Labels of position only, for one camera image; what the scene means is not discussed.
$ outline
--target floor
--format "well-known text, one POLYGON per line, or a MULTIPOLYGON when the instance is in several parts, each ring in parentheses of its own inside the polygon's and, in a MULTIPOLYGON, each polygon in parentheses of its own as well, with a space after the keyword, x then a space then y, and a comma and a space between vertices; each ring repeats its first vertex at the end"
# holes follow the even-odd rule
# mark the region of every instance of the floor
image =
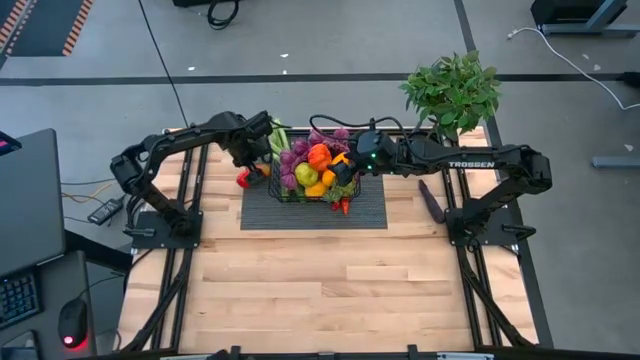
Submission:
MULTIPOLYGON (((531 0, 246 0, 237 20, 221 32, 198 15, 204 7, 175 8, 170 0, 143 4, 169 72, 182 79, 177 91, 189 122, 224 110, 250 116, 267 109, 290 125, 305 125, 314 113, 355 122, 394 115, 414 124, 415 115, 404 112, 400 81, 309 82, 303 76, 287 82, 283 76, 407 73, 439 56, 464 53, 471 39, 465 42, 459 5, 485 66, 500 74, 575 73, 532 33, 507 40, 513 29, 533 25, 531 0), (227 75, 245 77, 232 83, 222 77, 227 75), (252 75, 279 76, 265 82, 252 75)), ((629 2, 620 21, 640 23, 640 3, 629 2)), ((551 43, 592 73, 640 71, 640 37, 560 37, 551 43)), ((7 59, 0 82, 18 78, 34 86, 0 86, 0 128, 20 136, 52 127, 63 181, 106 178, 111 157, 125 147, 183 125, 163 77, 137 2, 96 0, 71 56, 7 59), (74 79, 86 81, 77 85, 74 79)), ((590 166, 593 155, 629 154, 628 145, 640 149, 640 110, 620 111, 595 84, 557 80, 504 83, 497 114, 504 143, 530 144, 552 161, 553 189, 525 196, 520 205, 525 222, 538 229, 530 244, 554 344, 640 353, 640 264, 634 261, 640 251, 640 174, 590 166)), ((640 101, 637 91, 607 85, 626 104, 640 101)), ((65 187, 80 194, 94 189, 65 187)), ((120 195, 114 186, 102 198, 120 195)), ((84 218, 94 209, 64 204, 72 217, 84 218)), ((110 227, 72 221, 67 226, 126 249, 122 224, 119 216, 110 227)), ((101 271, 93 269, 92 278, 108 275, 101 271)), ((96 305, 97 332, 111 338, 121 286, 93 289, 103 303, 96 305)))

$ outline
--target yellow bell pepper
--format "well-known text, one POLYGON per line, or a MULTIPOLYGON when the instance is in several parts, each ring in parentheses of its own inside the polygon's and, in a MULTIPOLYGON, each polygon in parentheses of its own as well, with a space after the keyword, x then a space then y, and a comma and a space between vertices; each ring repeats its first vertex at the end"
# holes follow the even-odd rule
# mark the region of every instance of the yellow bell pepper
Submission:
POLYGON ((304 189, 304 195, 306 197, 321 197, 326 192, 327 192, 327 187, 324 186, 322 181, 318 181, 313 186, 309 186, 304 189))
POLYGON ((331 170, 327 170, 322 173, 322 183, 326 187, 330 187, 331 185, 333 185, 333 180, 335 179, 336 179, 336 174, 334 174, 333 171, 331 170))
POLYGON ((333 161, 331 161, 331 165, 336 165, 337 163, 339 163, 340 161, 344 162, 345 164, 349 165, 349 159, 347 159, 344 155, 346 153, 341 153, 340 155, 336 156, 333 158, 333 161))

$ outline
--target wooden table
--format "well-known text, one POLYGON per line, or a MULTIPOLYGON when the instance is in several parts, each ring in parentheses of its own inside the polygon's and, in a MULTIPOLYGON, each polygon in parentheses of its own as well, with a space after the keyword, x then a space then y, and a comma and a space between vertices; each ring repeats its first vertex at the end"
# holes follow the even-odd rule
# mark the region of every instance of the wooden table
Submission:
MULTIPOLYGON (((461 137, 462 145, 486 143, 481 128, 461 137)), ((176 196, 183 158, 168 158, 154 181, 169 197, 176 196)), ((403 352, 408 344, 420 351, 473 349, 456 252, 446 227, 427 213, 417 177, 384 176, 386 230, 241 231, 238 171, 229 155, 211 147, 181 353, 232 345, 243 353, 403 352)), ((474 197, 496 185, 493 171, 470 170, 467 176, 474 197)), ((442 177, 420 178, 445 208, 442 177)), ((484 254, 496 302, 535 342, 518 260, 500 247, 485 247, 484 254)), ((123 344, 156 306, 164 260, 165 251, 156 250, 129 277, 119 325, 123 344)), ((476 302, 488 344, 485 311, 476 302)), ((165 346, 173 308, 168 314, 165 346)))

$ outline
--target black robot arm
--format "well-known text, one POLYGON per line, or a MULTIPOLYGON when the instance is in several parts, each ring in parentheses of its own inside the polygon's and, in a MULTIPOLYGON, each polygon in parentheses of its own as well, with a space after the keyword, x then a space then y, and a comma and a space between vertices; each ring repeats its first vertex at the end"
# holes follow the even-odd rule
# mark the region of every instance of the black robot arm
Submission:
POLYGON ((538 194, 551 188, 549 159, 529 146, 445 147, 417 134, 391 139, 381 130, 370 129, 350 139, 347 165, 332 167, 338 183, 348 184, 356 173, 409 175, 434 174, 443 169, 494 169, 509 177, 480 199, 465 201, 460 222, 454 228, 481 233, 492 212, 522 194, 538 194))
POLYGON ((272 118, 266 111, 249 120, 232 112, 219 113, 204 124, 148 136, 140 144, 114 157, 111 172, 125 193, 144 199, 176 233, 184 234, 189 231, 188 212, 184 205, 167 198, 152 184, 162 161, 172 154, 217 143, 231 154, 235 166, 246 166, 259 176, 254 161, 270 153, 268 135, 273 131, 271 122, 272 118), (148 156, 146 163, 141 165, 140 156, 144 153, 148 156))

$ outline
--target computer mouse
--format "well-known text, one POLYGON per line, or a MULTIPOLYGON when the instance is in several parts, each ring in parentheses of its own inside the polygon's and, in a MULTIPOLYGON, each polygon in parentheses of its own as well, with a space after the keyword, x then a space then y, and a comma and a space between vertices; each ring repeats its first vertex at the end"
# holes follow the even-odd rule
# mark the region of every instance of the computer mouse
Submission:
POLYGON ((87 304, 81 298, 66 303, 58 318, 60 341, 68 348, 80 345, 87 337, 87 304))

